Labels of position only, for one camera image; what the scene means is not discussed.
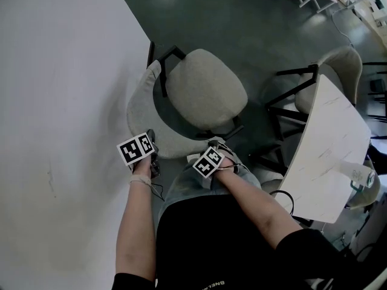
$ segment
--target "white wall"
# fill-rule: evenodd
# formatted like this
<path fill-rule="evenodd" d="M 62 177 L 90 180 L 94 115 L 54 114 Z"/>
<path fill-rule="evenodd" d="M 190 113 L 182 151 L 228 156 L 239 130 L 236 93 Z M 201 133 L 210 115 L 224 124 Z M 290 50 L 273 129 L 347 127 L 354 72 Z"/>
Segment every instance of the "white wall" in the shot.
<path fill-rule="evenodd" d="M 0 0 L 0 288 L 110 289 L 148 48 L 123 0 Z"/>

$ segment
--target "marble tabletop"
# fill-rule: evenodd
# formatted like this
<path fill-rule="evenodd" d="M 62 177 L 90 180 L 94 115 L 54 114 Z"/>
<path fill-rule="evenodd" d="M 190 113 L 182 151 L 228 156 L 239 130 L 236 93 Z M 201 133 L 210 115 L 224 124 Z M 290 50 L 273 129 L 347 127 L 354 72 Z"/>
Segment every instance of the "marble tabletop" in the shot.
<path fill-rule="evenodd" d="M 294 199 L 294 216 L 334 223 L 351 192 L 349 177 L 337 172 L 340 160 L 363 164 L 371 131 L 348 99 L 324 75 L 296 154 L 280 190 Z M 276 200 L 288 211 L 289 197 Z"/>

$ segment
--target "chair backrest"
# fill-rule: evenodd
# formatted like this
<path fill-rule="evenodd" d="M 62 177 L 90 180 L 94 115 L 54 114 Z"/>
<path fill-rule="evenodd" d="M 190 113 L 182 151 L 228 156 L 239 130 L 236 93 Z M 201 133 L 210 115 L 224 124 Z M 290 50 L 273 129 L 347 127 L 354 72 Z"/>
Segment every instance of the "chair backrest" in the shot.
<path fill-rule="evenodd" d="M 153 99 L 153 87 L 161 73 L 161 65 L 156 60 L 145 71 L 133 93 L 127 108 L 129 130 L 138 135 L 153 129 L 158 156 L 165 159 L 181 158 L 204 151 L 210 140 L 195 141 L 172 130 L 159 116 Z"/>
<path fill-rule="evenodd" d="M 325 54 L 317 62 L 329 65 L 339 76 L 347 99 L 356 104 L 357 86 L 362 75 L 363 63 L 358 52 L 350 46 L 339 47 Z"/>

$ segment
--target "black t-shirt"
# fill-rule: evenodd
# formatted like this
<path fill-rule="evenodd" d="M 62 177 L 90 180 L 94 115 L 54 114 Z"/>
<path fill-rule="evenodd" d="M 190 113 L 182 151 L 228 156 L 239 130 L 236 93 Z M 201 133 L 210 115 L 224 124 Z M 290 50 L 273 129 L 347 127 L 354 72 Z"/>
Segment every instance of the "black t-shirt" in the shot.
<path fill-rule="evenodd" d="M 304 280 L 346 269 L 353 268 L 317 230 L 291 233 L 274 250 L 230 195 L 172 204 L 157 230 L 157 289 L 310 289 Z M 112 289 L 154 287 L 120 273 Z"/>

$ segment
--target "black wire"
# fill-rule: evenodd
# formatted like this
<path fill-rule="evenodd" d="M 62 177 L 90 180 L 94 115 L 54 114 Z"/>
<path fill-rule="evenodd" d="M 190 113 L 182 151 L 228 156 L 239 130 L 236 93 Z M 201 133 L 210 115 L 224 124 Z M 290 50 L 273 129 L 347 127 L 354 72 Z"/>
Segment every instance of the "black wire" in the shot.
<path fill-rule="evenodd" d="M 242 164 L 240 163 L 237 163 L 237 164 L 233 164 L 232 166 L 227 166 L 227 167 L 220 167 L 218 170 L 222 170 L 222 169 L 229 169 L 231 167 L 237 167 L 237 166 L 241 166 Z"/>
<path fill-rule="evenodd" d="M 161 193 L 160 193 L 160 196 L 159 195 L 156 195 L 154 192 L 153 192 L 153 190 L 152 190 L 152 193 L 156 196 L 156 197 L 158 197 L 159 199 L 161 199 L 161 200 L 163 200 L 164 202 L 165 202 L 165 200 L 164 200 L 164 198 L 163 198 L 163 192 L 164 192 L 164 187 L 163 187 L 163 185 L 159 185 L 159 184 L 154 184 L 154 183 L 152 183 L 152 185 L 156 185 L 156 186 L 160 186 L 161 187 Z"/>
<path fill-rule="evenodd" d="M 290 216 L 292 216 L 292 215 L 293 215 L 293 212 L 294 212 L 294 200 L 293 200 L 293 197 L 290 195 L 289 192 L 286 192 L 286 191 L 283 191 L 283 190 L 274 190 L 274 191 L 270 192 L 269 194 L 270 194 L 270 195 L 274 195 L 275 193 L 283 193 L 284 195 L 287 195 L 287 196 L 290 198 L 291 204 L 292 204 L 292 206 L 293 206 L 293 207 L 291 208 L 291 211 L 290 211 Z"/>

